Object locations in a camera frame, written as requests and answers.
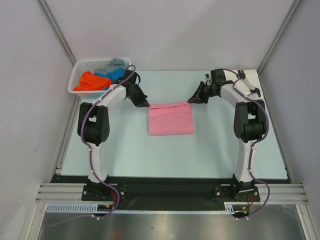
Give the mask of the pink t shirt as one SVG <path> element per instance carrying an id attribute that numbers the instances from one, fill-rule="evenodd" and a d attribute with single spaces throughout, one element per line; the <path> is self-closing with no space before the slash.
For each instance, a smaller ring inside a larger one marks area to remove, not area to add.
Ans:
<path id="1" fill-rule="evenodd" d="M 148 126 L 151 136 L 192 135 L 193 111 L 186 101 L 152 104 L 148 108 Z"/>

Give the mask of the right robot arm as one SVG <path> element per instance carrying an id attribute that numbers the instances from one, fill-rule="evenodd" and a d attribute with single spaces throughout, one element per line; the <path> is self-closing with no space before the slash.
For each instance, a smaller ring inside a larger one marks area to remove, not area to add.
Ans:
<path id="1" fill-rule="evenodd" d="M 214 188 L 217 202 L 255 202 L 260 200 L 254 174 L 258 145 L 269 133 L 269 118 L 259 82 L 244 70 L 214 69 L 206 74 L 189 104 L 207 104 L 212 97 L 226 100 L 234 108 L 233 132 L 238 139 L 238 160 L 228 186 Z"/>

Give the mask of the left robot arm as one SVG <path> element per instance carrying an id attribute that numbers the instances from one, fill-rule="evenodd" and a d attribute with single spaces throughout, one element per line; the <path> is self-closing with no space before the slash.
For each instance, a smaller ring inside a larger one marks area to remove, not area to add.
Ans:
<path id="1" fill-rule="evenodd" d="M 89 175 L 83 189 L 83 201 L 119 200 L 118 190 L 109 183 L 102 145 L 110 134 L 109 110 L 120 101 L 129 99 L 137 108 L 149 107 L 147 96 L 140 88 L 141 77 L 125 70 L 109 89 L 93 103 L 82 102 L 79 107 L 77 134 L 87 146 Z"/>

